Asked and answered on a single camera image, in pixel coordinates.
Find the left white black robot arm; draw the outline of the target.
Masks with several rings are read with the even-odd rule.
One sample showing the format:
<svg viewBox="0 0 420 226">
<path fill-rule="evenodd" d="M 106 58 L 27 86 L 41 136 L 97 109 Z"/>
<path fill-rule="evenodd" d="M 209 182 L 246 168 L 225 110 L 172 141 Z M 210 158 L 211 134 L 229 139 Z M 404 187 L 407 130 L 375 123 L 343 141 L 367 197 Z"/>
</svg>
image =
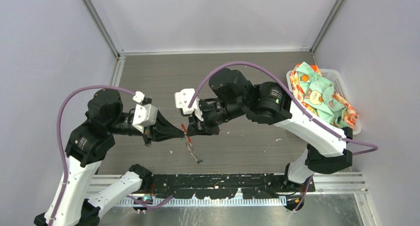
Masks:
<svg viewBox="0 0 420 226">
<path fill-rule="evenodd" d="M 183 130 L 167 121 L 140 91 L 128 91 L 136 107 L 123 111 L 123 88 L 94 85 L 86 120 L 75 128 L 66 145 L 61 140 L 61 119 L 69 102 L 61 105 L 56 122 L 63 175 L 49 209 L 36 216 L 37 226 L 96 226 L 120 200 L 133 192 L 147 193 L 153 184 L 152 172 L 135 164 L 111 186 L 87 197 L 93 176 L 107 152 L 115 145 L 115 135 L 140 136 L 145 145 L 182 138 Z"/>
</svg>

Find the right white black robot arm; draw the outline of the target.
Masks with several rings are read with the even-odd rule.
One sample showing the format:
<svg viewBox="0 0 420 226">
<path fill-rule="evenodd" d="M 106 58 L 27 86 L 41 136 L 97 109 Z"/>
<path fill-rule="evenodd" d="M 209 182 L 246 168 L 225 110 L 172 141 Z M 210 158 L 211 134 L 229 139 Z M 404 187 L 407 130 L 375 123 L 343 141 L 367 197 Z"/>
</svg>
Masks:
<svg viewBox="0 0 420 226">
<path fill-rule="evenodd" d="M 222 69 L 209 79 L 214 99 L 194 97 L 194 89 L 175 95 L 175 104 L 189 119 L 188 136 L 217 135 L 219 126 L 241 116 L 259 124 L 280 127 L 306 141 L 302 155 L 288 164 L 283 186 L 296 191 L 313 174 L 332 174 L 353 164 L 346 148 L 348 128 L 322 128 L 315 116 L 306 116 L 276 82 L 254 85 L 238 70 Z"/>
</svg>

